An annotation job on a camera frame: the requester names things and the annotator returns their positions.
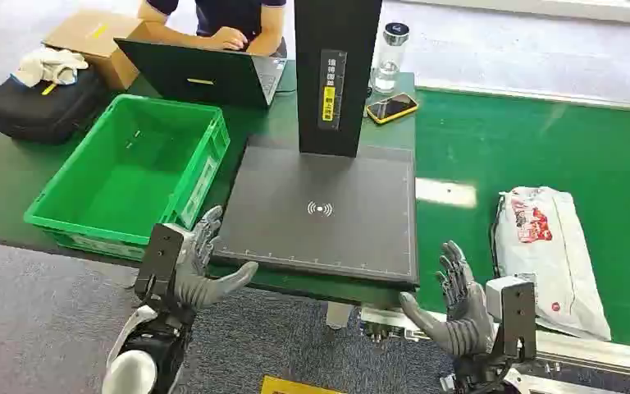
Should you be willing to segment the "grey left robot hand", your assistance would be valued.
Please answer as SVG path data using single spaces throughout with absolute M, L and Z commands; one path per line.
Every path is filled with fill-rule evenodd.
M 258 271 L 258 263 L 248 261 L 236 272 L 218 279 L 206 276 L 222 214 L 222 206 L 216 205 L 201 217 L 193 230 L 180 232 L 183 241 L 176 260 L 174 294 L 182 305 L 193 310 L 215 304 L 246 286 Z

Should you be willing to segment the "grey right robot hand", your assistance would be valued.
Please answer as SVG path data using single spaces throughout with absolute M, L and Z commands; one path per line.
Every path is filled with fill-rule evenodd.
M 444 351 L 454 357 L 489 354 L 495 340 L 486 294 L 475 281 L 462 249 L 454 241 L 441 245 L 442 269 L 436 272 L 446 305 L 444 321 L 422 309 L 408 292 L 399 294 L 405 316 Z

